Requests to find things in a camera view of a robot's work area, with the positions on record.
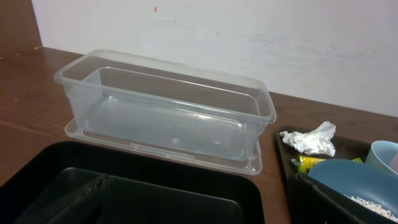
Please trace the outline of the dark blue plate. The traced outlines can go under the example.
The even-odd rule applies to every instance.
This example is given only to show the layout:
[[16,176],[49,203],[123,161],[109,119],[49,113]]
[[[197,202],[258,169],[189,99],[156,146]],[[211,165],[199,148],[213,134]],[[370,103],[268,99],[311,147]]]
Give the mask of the dark blue plate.
[[367,164],[331,159],[317,164],[309,177],[344,196],[382,205],[397,217],[397,177]]

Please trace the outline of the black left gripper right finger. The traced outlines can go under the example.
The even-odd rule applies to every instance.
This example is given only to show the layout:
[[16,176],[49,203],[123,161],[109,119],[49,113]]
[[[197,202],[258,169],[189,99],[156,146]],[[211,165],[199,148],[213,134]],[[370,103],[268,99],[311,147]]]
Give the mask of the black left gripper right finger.
[[298,172],[287,179],[287,201],[292,223],[395,223]]

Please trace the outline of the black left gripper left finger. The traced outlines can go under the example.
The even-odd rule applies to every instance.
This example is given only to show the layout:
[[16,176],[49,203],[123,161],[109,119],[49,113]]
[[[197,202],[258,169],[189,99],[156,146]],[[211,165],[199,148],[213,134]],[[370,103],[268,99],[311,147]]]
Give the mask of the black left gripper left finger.
[[103,204],[113,178],[101,174],[85,185],[53,201],[44,208],[26,210],[16,223],[26,224],[95,224],[101,223]]

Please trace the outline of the white rice pile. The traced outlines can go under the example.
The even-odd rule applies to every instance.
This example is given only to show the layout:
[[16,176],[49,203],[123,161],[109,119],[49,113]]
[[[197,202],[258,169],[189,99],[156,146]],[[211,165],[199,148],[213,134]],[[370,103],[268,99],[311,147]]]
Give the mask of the white rice pile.
[[388,219],[390,219],[390,220],[392,220],[392,221],[394,221],[394,222],[397,223],[397,217],[394,216],[394,215],[391,213],[390,210],[385,210],[385,209],[382,207],[382,205],[376,204],[376,203],[374,203],[374,202],[372,202],[372,201],[364,200],[364,199],[362,199],[362,198],[360,198],[360,197],[354,197],[354,196],[346,196],[346,197],[348,197],[348,198],[351,199],[352,201],[354,201],[354,202],[360,204],[361,206],[363,206],[363,207],[365,207],[365,208],[367,208],[367,209],[369,209],[369,210],[371,210],[371,211],[377,213],[378,215],[382,215],[383,217],[388,218]]

